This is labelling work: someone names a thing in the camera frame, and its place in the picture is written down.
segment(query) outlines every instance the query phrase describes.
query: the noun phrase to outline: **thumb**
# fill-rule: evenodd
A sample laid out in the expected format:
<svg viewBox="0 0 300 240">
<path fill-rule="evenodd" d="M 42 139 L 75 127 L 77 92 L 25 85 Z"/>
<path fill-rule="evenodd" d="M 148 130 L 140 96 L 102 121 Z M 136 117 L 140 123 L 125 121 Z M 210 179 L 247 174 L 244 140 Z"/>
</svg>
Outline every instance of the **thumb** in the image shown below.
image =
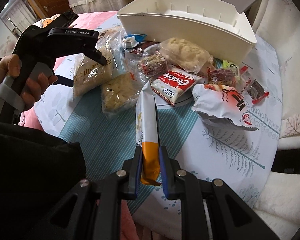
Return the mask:
<svg viewBox="0 0 300 240">
<path fill-rule="evenodd" d="M 7 73 L 14 78 L 19 76 L 20 64 L 18 55 L 6 56 L 0 61 L 0 77 L 2 77 L 2 80 Z"/>
<path fill-rule="evenodd" d="M 14 78 L 19 76 L 20 64 L 18 55 L 6 56 L 0 60 L 0 84 L 7 74 Z"/>
</svg>

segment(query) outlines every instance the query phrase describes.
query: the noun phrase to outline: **red snack wrapper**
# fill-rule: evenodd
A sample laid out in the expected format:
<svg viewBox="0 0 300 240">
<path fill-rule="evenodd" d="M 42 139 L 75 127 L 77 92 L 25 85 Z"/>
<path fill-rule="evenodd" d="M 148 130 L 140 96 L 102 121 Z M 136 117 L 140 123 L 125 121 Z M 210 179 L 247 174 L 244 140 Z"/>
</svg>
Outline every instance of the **red snack wrapper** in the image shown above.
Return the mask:
<svg viewBox="0 0 300 240">
<path fill-rule="evenodd" d="M 152 90 L 174 105 L 177 99 L 201 78 L 177 67 L 173 67 L 151 84 Z"/>
</svg>

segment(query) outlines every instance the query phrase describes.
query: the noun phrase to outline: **black jacket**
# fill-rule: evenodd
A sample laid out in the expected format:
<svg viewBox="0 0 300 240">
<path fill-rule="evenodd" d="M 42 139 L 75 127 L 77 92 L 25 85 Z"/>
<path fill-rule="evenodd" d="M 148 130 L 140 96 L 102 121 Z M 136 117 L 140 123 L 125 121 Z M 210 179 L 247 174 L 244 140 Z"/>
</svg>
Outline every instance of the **black jacket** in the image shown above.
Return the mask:
<svg viewBox="0 0 300 240">
<path fill-rule="evenodd" d="M 0 123 L 0 239 L 20 239 L 80 179 L 79 143 Z"/>
</svg>

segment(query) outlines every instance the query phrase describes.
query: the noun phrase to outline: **white snack bag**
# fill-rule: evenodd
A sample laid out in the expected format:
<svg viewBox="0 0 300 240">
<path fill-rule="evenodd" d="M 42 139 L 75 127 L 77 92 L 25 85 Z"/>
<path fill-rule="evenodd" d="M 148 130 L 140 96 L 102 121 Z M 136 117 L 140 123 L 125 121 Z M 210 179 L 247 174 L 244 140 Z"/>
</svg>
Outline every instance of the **white snack bag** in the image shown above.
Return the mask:
<svg viewBox="0 0 300 240">
<path fill-rule="evenodd" d="M 223 85 L 197 84 L 192 90 L 196 112 L 210 126 L 232 130 L 255 131 L 243 96 L 234 88 Z"/>
<path fill-rule="evenodd" d="M 136 105 L 137 145 L 142 146 L 141 182 L 145 185 L 159 186 L 156 181 L 160 173 L 159 139 L 154 95 L 151 79 L 142 88 Z"/>
<path fill-rule="evenodd" d="M 174 105 L 177 99 L 200 79 L 202 79 L 202 77 L 173 67 L 154 80 L 151 84 L 151 88 L 164 100 Z"/>
</svg>

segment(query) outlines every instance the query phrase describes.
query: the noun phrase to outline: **wall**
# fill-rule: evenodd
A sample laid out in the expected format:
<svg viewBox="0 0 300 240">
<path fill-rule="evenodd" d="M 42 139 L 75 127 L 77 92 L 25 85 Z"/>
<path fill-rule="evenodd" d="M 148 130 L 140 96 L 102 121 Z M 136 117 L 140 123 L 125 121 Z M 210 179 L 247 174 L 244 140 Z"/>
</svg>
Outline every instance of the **wall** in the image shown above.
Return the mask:
<svg viewBox="0 0 300 240">
<path fill-rule="evenodd" d="M 11 55 L 16 43 L 17 38 L 0 19 L 0 57 Z"/>
</svg>

